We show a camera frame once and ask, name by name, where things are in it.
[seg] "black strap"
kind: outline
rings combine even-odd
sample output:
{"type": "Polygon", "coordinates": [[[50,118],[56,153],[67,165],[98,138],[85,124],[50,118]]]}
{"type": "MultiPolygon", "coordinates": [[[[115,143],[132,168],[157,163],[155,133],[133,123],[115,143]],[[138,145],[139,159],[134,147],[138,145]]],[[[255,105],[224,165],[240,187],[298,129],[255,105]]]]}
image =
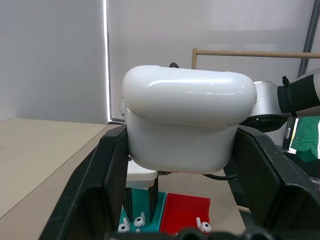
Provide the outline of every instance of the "black strap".
{"type": "Polygon", "coordinates": [[[287,76],[283,76],[282,77],[282,83],[285,87],[285,95],[286,95],[286,98],[288,100],[288,104],[289,104],[289,107],[290,107],[290,112],[292,114],[292,116],[294,118],[297,117],[297,113],[295,111],[295,107],[294,107],[294,102],[292,101],[292,96],[291,96],[291,92],[290,92],[290,82],[289,82],[289,79],[287,78],[287,76]]]}

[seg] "person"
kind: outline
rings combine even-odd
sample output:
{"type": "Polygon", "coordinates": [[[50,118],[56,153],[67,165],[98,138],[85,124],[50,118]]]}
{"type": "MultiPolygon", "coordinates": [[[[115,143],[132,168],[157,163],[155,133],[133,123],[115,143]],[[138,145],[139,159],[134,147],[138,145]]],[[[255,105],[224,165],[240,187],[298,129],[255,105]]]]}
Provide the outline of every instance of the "person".
{"type": "Polygon", "coordinates": [[[296,150],[297,165],[310,177],[320,178],[320,160],[318,159],[320,116],[300,117],[296,125],[291,148],[296,150]]]}

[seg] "green jacket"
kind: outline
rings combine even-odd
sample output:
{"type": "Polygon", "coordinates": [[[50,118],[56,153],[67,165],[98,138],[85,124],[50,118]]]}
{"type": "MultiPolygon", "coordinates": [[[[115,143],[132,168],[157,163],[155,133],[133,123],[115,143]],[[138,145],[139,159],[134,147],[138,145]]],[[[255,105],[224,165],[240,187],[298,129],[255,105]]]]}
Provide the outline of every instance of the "green jacket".
{"type": "Polygon", "coordinates": [[[311,149],[312,154],[318,158],[319,121],[320,116],[300,117],[291,148],[301,152],[311,149]]]}

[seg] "red tray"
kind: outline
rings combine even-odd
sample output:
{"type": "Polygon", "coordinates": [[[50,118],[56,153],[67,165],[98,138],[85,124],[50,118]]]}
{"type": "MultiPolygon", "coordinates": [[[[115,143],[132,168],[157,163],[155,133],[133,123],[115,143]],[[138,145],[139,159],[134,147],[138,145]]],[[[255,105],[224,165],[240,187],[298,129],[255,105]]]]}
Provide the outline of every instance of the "red tray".
{"type": "Polygon", "coordinates": [[[210,198],[168,193],[160,232],[176,234],[185,228],[198,228],[196,217],[209,223],[210,198]]]}

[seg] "teal tray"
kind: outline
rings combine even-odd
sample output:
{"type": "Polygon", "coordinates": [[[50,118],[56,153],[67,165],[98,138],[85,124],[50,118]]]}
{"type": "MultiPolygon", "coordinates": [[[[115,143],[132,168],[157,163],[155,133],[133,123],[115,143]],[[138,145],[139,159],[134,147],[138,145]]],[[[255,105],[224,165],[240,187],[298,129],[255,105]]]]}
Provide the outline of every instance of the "teal tray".
{"type": "MultiPolygon", "coordinates": [[[[146,217],[146,224],[144,227],[140,227],[141,233],[156,233],[159,231],[163,210],[166,203],[167,194],[165,192],[159,192],[158,203],[155,208],[155,213],[152,222],[149,222],[149,210],[148,210],[148,190],[132,189],[132,207],[133,207],[133,221],[141,216],[141,212],[144,212],[146,217]]],[[[122,224],[123,219],[127,218],[125,210],[122,208],[119,224],[122,224]]],[[[135,233],[137,227],[133,222],[130,222],[130,232],[135,233]]]]}

